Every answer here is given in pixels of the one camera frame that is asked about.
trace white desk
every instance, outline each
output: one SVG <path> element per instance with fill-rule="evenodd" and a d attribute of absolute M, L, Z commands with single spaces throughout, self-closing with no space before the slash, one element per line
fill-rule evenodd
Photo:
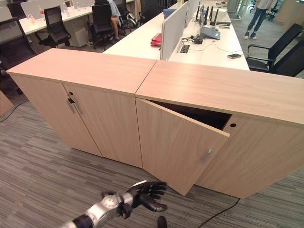
<path fill-rule="evenodd" d="M 92 8 L 91 7 L 84 7 L 81 8 L 80 11 L 72 7 L 68 7 L 68 11 L 70 16 L 68 17 L 65 13 L 62 14 L 62 20 L 63 22 L 77 19 L 79 17 L 83 17 L 85 15 L 91 14 L 92 13 Z M 23 18 L 20 21 L 20 24 L 24 30 L 25 35 L 29 35 L 31 33 L 37 32 L 39 30 L 45 29 L 47 27 L 47 24 L 45 20 L 42 19 L 37 19 L 35 24 L 31 24 L 30 20 L 27 18 Z"/>
<path fill-rule="evenodd" d="M 11 19 L 12 16 L 10 14 L 9 8 L 6 6 L 0 7 L 0 21 Z"/>
<path fill-rule="evenodd" d="M 195 18 L 193 18 L 188 27 L 184 29 L 182 36 L 183 38 L 200 34 L 200 24 L 198 22 L 194 22 L 194 19 Z M 243 55 L 242 47 L 238 41 L 238 37 L 234 31 L 233 25 L 230 25 L 230 29 L 219 28 L 219 31 L 221 37 L 220 40 L 204 38 L 204 41 L 201 45 L 193 44 L 190 41 L 184 42 L 185 44 L 190 45 L 187 54 L 180 53 L 182 45 L 177 44 L 169 61 L 249 70 L 247 61 Z M 230 59 L 227 57 L 227 55 L 231 54 L 240 54 L 242 57 Z"/>
<path fill-rule="evenodd" d="M 161 29 L 163 20 L 163 13 L 160 13 L 158 16 L 151 19 L 130 35 L 126 36 L 118 43 L 107 49 L 104 53 L 111 55 L 160 59 L 159 47 L 151 47 L 150 42 L 151 38 L 156 33 L 162 32 Z M 228 14 L 225 21 L 230 21 Z M 199 23 L 193 22 L 192 19 L 189 25 L 184 29 L 182 37 L 186 38 L 190 37 L 191 35 L 195 36 L 200 33 L 199 29 Z M 233 26 L 230 25 L 230 29 L 219 29 L 219 31 L 221 32 L 220 40 L 212 42 L 214 41 L 213 39 L 206 38 L 201 45 L 194 45 L 193 43 L 190 43 L 190 49 L 202 50 L 209 44 L 215 44 L 220 49 L 238 52 L 228 53 L 219 50 L 214 45 L 211 45 L 204 51 L 190 50 L 187 54 L 177 53 L 177 50 L 180 50 L 181 48 L 181 43 L 179 42 L 175 47 L 169 61 L 249 70 L 244 55 L 237 59 L 230 59 L 227 57 L 227 55 L 230 54 L 243 53 Z"/>
<path fill-rule="evenodd" d="M 144 25 L 124 37 L 122 40 L 104 51 L 110 55 L 130 56 L 149 59 L 160 59 L 161 51 L 159 47 L 151 47 L 151 39 L 157 34 L 162 33 L 163 13 L 149 20 Z"/>
<path fill-rule="evenodd" d="M 72 6 L 68 7 L 68 12 L 69 17 L 65 13 L 62 13 L 62 20 L 65 22 L 65 27 L 72 36 L 70 43 L 72 46 L 81 47 L 88 41 L 86 19 L 82 19 L 82 17 L 92 14 L 92 7 L 83 7 L 78 11 Z M 42 19 L 37 19 L 35 24 L 31 24 L 27 18 L 19 21 L 26 35 L 33 34 L 47 27 L 45 20 Z"/>

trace cabinet door handle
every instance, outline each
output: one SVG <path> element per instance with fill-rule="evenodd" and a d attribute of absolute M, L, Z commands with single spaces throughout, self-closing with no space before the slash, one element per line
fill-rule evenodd
<path fill-rule="evenodd" d="M 75 113 L 75 110 L 74 110 L 74 108 L 72 107 L 72 104 L 70 103 L 70 101 L 69 101 L 68 99 L 66 100 L 66 103 L 67 103 L 67 105 L 70 107 L 72 113 Z"/>
<path fill-rule="evenodd" d="M 208 157 L 210 157 L 212 150 L 208 150 L 207 153 L 205 153 L 205 156 L 203 157 L 201 163 L 205 163 L 208 159 Z"/>
<path fill-rule="evenodd" d="M 82 115 L 82 112 L 81 112 L 80 108 L 77 106 L 76 102 L 71 97 L 67 98 L 67 102 L 69 102 L 69 105 L 74 104 L 74 107 L 77 109 L 77 111 L 79 112 L 79 114 Z"/>

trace jeans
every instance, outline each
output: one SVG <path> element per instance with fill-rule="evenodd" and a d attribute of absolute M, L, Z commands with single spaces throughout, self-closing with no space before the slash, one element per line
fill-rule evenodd
<path fill-rule="evenodd" d="M 252 29 L 252 27 L 255 25 L 255 23 L 257 21 L 257 18 L 260 17 L 258 19 L 257 24 L 254 29 L 255 32 L 258 31 L 263 20 L 266 18 L 266 15 L 267 15 L 266 11 L 267 11 L 266 9 L 259 9 L 259 8 L 256 9 L 256 12 L 255 12 L 253 18 L 252 18 L 250 24 L 248 25 L 247 31 L 250 31 Z"/>

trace power outlet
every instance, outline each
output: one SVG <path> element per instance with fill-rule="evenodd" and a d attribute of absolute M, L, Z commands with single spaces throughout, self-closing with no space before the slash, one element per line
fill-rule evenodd
<path fill-rule="evenodd" d="M 180 52 L 181 53 L 188 53 L 189 48 L 190 48 L 190 45 L 188 45 L 188 44 L 183 45 L 183 46 L 181 46 Z"/>

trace robotic arm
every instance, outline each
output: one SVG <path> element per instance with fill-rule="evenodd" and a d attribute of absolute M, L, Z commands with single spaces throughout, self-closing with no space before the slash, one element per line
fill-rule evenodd
<path fill-rule="evenodd" d="M 114 192 L 103 193 L 101 202 L 94 204 L 85 214 L 66 223 L 61 228 L 101 228 L 108 220 L 115 217 L 122 216 L 127 219 L 132 210 L 141 204 L 151 211 L 165 211 L 167 206 L 156 202 L 155 199 L 161 199 L 161 195 L 167 189 L 166 186 L 165 182 L 147 182 L 145 180 L 133 185 L 121 195 Z"/>

